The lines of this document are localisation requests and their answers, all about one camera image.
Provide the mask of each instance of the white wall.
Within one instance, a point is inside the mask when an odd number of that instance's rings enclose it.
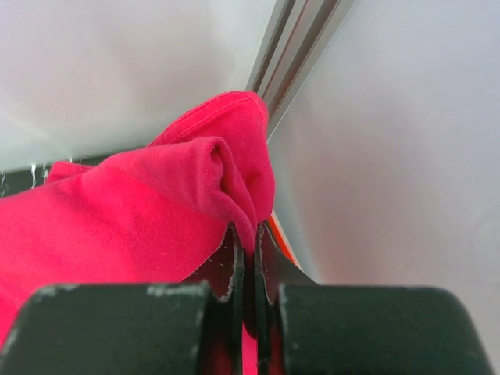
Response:
[[[141,146],[244,89],[274,2],[1,2],[0,170]]]
[[[425,284],[500,370],[500,4],[358,0],[270,139],[305,270]]]

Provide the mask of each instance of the pink fabric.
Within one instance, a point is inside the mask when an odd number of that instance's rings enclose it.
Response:
[[[222,94],[146,148],[96,167],[58,162],[45,185],[0,200],[0,341],[42,285],[182,281],[229,222],[252,252],[273,207],[266,124],[257,95]],[[255,373],[255,341],[244,342]]]

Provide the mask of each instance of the gray surface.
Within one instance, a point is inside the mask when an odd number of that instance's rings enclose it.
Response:
[[[245,89],[274,2],[0,2],[0,170],[142,147]]]
[[[500,369],[500,5],[357,1],[270,139],[305,271],[424,284]]]

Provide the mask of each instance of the orange strip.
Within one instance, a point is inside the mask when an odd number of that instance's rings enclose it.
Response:
[[[295,263],[294,257],[291,255],[291,251],[287,246],[287,242],[283,239],[283,236],[281,235],[280,229],[278,228],[278,226],[274,222],[274,218],[272,216],[270,216],[267,219],[267,221],[269,222],[271,232],[273,233],[273,236],[276,239],[278,248],[280,248],[280,250],[285,254],[285,256],[288,259],[290,259],[290,261]]]

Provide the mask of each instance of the pink cloth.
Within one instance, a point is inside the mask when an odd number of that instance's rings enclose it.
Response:
[[[0,200],[0,341],[42,285],[182,281],[229,222],[253,252],[273,208],[266,125],[257,95],[222,94],[146,148],[96,167],[58,162],[43,186]],[[255,341],[244,342],[256,373]]]

